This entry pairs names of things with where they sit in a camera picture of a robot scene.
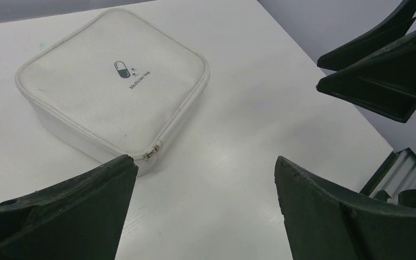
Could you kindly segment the grey storage box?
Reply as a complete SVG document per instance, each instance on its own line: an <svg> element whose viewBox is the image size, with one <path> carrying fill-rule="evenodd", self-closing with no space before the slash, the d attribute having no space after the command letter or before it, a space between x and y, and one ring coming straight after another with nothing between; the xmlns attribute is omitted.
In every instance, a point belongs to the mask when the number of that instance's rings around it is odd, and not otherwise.
<svg viewBox="0 0 416 260"><path fill-rule="evenodd" d="M210 78L200 54L125 9L109 9L41 52L15 83L42 125L100 163L147 174Z"/></svg>

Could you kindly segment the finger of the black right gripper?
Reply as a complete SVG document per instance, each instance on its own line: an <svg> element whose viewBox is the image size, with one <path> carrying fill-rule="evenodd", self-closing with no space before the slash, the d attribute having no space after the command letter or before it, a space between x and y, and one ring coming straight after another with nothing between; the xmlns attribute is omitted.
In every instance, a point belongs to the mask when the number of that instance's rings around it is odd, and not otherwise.
<svg viewBox="0 0 416 260"><path fill-rule="evenodd" d="M406 123L416 110L416 31L320 79L316 89Z"/></svg>
<svg viewBox="0 0 416 260"><path fill-rule="evenodd" d="M380 24L350 42L322 55L317 66L335 72L345 69L405 36L416 17L416 0L403 0Z"/></svg>

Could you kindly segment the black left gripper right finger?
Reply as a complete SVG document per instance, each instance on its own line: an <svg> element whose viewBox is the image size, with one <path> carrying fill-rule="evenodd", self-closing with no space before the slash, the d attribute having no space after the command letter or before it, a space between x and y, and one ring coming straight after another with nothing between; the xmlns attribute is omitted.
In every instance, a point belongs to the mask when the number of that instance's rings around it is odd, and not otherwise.
<svg viewBox="0 0 416 260"><path fill-rule="evenodd" d="M416 209L364 196L282 156L274 176L293 259L416 259Z"/></svg>

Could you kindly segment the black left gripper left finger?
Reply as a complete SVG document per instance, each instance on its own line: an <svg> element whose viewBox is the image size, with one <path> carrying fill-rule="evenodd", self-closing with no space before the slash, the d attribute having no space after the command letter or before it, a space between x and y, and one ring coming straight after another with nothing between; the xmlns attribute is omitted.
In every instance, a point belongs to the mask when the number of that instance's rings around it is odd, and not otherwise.
<svg viewBox="0 0 416 260"><path fill-rule="evenodd" d="M0 203L0 259L114 259L138 167L121 155Z"/></svg>

